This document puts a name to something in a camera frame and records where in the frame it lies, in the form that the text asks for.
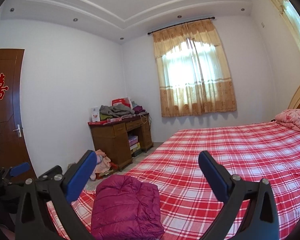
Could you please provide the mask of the brown wooden desk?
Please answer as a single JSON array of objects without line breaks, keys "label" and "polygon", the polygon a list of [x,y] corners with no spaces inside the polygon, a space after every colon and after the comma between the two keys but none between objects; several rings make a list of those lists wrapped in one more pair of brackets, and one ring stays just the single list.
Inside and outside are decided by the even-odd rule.
[{"label": "brown wooden desk", "polygon": [[102,150],[119,170],[133,162],[128,138],[130,135],[138,137],[143,152],[153,147],[148,113],[104,124],[89,122],[88,126],[94,148]]}]

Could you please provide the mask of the red white box on desk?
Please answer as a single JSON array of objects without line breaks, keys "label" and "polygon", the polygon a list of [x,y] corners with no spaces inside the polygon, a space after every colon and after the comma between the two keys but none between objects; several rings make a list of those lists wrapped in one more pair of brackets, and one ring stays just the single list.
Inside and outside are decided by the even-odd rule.
[{"label": "red white box on desk", "polygon": [[129,108],[133,108],[132,107],[132,101],[131,101],[130,97],[114,99],[114,100],[112,100],[111,104],[112,104],[112,106],[123,104],[123,105],[125,105]]}]

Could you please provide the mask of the red white plaid bed sheet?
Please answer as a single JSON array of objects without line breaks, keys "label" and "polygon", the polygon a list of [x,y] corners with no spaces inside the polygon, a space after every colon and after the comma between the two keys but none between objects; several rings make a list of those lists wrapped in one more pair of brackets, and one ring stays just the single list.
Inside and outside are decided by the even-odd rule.
[{"label": "red white plaid bed sheet", "polygon": [[230,174],[247,181],[269,180],[279,238],[292,232],[300,219],[300,132],[267,122],[180,130],[128,172],[157,185],[162,239],[198,239],[222,207],[199,168],[202,151]]}]

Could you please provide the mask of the pile of clothes on desk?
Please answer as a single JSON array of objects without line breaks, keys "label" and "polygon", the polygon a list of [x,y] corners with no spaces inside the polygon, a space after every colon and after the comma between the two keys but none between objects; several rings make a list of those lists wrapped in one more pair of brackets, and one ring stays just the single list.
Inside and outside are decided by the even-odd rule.
[{"label": "pile of clothes on desk", "polygon": [[137,108],[135,111],[134,109],[119,103],[115,106],[104,106],[100,107],[100,120],[105,121],[109,119],[115,118],[129,118],[136,115],[144,115],[147,112],[141,107],[140,109]]}]

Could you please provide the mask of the white card on desk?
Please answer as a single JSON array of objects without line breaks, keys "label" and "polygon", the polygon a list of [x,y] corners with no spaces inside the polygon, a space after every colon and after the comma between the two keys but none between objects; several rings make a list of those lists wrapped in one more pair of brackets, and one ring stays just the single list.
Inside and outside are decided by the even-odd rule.
[{"label": "white card on desk", "polygon": [[91,108],[91,121],[92,122],[100,121],[100,106],[95,106]]}]

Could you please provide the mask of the magenta puffer jacket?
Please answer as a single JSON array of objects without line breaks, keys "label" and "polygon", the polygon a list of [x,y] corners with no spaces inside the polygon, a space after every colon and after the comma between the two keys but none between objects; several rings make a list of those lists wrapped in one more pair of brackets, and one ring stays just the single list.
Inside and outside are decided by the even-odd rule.
[{"label": "magenta puffer jacket", "polygon": [[97,186],[90,232],[95,239],[157,239],[164,232],[157,185],[112,175]]}]

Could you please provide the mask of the beige patterned window curtain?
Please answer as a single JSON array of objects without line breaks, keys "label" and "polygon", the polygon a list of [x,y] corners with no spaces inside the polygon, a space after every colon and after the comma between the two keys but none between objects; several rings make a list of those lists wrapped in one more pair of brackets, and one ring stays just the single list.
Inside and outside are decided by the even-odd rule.
[{"label": "beige patterned window curtain", "polygon": [[179,25],[152,36],[163,117],[236,111],[230,68],[210,20]]}]

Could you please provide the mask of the pink floral pillow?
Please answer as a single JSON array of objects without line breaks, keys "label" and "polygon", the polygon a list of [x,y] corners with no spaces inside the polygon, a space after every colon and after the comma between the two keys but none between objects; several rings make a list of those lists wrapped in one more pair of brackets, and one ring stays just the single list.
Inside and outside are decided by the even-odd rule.
[{"label": "pink floral pillow", "polygon": [[277,124],[300,132],[300,109],[288,109],[275,116]]}]

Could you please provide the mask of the black curtain rod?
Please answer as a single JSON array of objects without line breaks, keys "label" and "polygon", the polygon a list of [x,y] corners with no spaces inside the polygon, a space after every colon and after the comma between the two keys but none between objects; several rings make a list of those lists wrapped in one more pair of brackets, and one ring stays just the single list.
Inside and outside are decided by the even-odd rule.
[{"label": "black curtain rod", "polygon": [[147,33],[147,35],[152,35],[153,33],[156,33],[158,31],[162,31],[162,30],[165,30],[165,29],[173,28],[173,27],[176,27],[176,26],[179,26],[179,25],[183,25],[183,24],[189,24],[189,23],[198,22],[198,21],[205,21],[205,20],[215,20],[215,19],[216,19],[216,17],[212,16],[212,17],[201,18],[201,19],[197,19],[197,20],[191,20],[191,21],[187,21],[187,22],[177,23],[177,24],[174,24],[174,25],[169,25],[167,27],[163,27],[163,28],[160,28],[160,29],[156,29],[156,30],[150,31],[150,32]]}]

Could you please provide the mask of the clothes pile on floor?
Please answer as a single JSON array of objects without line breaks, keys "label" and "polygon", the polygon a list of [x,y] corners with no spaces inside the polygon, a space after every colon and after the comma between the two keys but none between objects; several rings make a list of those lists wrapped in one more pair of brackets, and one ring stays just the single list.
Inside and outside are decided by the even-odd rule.
[{"label": "clothes pile on floor", "polygon": [[90,176],[90,180],[101,179],[119,170],[119,167],[102,150],[97,150],[95,153],[97,164]]}]

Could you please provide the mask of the brown wooden door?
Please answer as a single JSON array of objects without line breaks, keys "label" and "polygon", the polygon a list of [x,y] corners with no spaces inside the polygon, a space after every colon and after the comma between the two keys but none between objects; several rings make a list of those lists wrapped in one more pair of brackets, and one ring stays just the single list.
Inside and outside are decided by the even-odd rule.
[{"label": "brown wooden door", "polygon": [[26,148],[24,134],[19,138],[17,124],[21,123],[20,113],[20,76],[24,56],[23,49],[0,49],[0,73],[5,74],[5,85],[9,90],[0,100],[0,167],[8,168],[28,162],[30,169],[13,178],[14,181],[36,178]]}]

